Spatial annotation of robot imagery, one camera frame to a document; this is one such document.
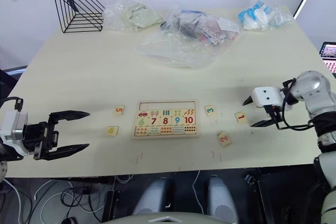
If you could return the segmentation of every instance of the metal wire file holder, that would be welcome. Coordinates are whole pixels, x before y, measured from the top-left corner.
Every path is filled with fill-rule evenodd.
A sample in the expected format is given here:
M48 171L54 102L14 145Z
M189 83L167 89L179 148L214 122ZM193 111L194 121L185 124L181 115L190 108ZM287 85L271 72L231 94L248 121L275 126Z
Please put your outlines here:
M63 33L101 31L104 6L98 0L55 0Z

